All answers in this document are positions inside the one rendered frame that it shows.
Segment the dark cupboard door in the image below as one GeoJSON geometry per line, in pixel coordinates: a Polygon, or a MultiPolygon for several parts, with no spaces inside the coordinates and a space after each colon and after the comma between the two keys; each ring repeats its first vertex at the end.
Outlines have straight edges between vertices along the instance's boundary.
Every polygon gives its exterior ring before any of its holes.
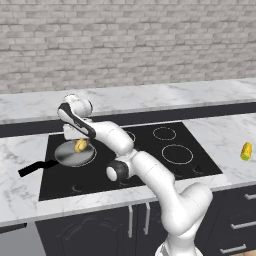
{"type": "Polygon", "coordinates": [[[161,223],[161,208],[156,201],[149,203],[151,208],[149,232],[148,235],[144,234],[145,204],[138,206],[136,256],[155,256],[156,250],[167,237],[167,231],[161,223]]]}
{"type": "Polygon", "coordinates": [[[36,227],[46,256],[134,256],[128,206],[49,220],[36,227]]]}

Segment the yellow green corn cob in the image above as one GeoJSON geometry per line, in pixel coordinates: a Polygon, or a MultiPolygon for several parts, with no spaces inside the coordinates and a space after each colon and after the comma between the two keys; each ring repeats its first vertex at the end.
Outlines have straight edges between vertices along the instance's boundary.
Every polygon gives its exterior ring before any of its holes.
{"type": "Polygon", "coordinates": [[[252,154],[252,144],[250,142],[246,142],[243,145],[243,148],[240,153],[240,157],[244,161],[248,161],[251,158],[252,154]]]}

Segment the dark drawer front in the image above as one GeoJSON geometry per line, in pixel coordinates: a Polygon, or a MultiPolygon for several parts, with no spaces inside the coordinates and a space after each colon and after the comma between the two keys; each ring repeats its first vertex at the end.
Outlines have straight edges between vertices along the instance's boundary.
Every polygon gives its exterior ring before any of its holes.
{"type": "Polygon", "coordinates": [[[247,251],[256,249],[256,241],[253,240],[226,240],[226,241],[209,241],[205,246],[204,255],[205,256],[232,256],[235,254],[244,253],[247,251]],[[237,253],[222,254],[219,249],[227,249],[236,246],[246,244],[247,249],[238,251],[237,253]]]}
{"type": "Polygon", "coordinates": [[[226,240],[253,240],[256,236],[256,226],[233,230],[230,224],[241,224],[256,221],[256,215],[252,217],[242,216],[240,218],[219,217],[212,230],[210,241],[226,240]]]}
{"type": "Polygon", "coordinates": [[[256,194],[256,185],[219,191],[218,215],[220,217],[240,218],[256,215],[256,199],[247,200],[245,194],[256,194]]]}

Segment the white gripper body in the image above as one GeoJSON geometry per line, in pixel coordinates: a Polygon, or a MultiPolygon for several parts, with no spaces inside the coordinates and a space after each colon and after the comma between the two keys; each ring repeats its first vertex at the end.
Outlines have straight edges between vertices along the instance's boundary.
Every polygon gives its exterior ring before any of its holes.
{"type": "Polygon", "coordinates": [[[86,136],[69,124],[63,125],[64,138],[66,140],[86,139],[86,136]]]}

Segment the black hob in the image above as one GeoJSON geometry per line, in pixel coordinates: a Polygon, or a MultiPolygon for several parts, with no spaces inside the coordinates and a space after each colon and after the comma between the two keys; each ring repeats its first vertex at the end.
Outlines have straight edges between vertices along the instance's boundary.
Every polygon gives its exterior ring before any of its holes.
{"type": "Polygon", "coordinates": [[[165,167],[177,181],[193,182],[221,176],[222,171],[203,147],[181,123],[133,126],[125,129],[134,141],[135,174],[122,173],[115,181],[107,177],[109,166],[120,166],[115,153],[103,143],[93,140],[87,150],[74,151],[74,143],[62,134],[48,138],[47,160],[69,160],[69,166],[56,164],[43,171],[39,199],[41,201],[66,198],[131,187],[144,186],[151,170],[165,167]]]}

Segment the grey appliance front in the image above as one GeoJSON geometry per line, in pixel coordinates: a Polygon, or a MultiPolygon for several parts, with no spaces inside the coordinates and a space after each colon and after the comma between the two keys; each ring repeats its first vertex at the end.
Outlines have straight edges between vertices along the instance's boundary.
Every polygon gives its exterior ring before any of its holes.
{"type": "Polygon", "coordinates": [[[46,256],[35,224],[0,234],[0,256],[46,256]]]}

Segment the yellow potato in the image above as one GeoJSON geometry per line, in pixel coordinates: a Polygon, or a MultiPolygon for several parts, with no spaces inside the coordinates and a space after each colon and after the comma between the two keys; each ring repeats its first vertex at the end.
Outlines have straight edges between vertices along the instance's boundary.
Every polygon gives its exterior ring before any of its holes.
{"type": "Polygon", "coordinates": [[[81,153],[83,152],[88,146],[87,140],[86,139],[79,139],[74,146],[74,150],[76,153],[81,153]]]}

